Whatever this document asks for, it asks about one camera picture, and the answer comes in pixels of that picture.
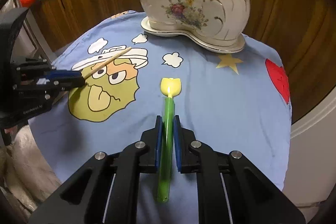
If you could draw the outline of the operator hand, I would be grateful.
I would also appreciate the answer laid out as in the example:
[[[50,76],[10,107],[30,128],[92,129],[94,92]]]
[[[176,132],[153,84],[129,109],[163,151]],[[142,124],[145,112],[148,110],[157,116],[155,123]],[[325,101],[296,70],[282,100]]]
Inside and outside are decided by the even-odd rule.
[[[5,134],[10,134],[10,136],[14,139],[17,135],[17,133],[19,132],[19,130],[22,128],[23,126],[21,124],[16,125],[14,127],[11,128],[7,128],[5,129]]]

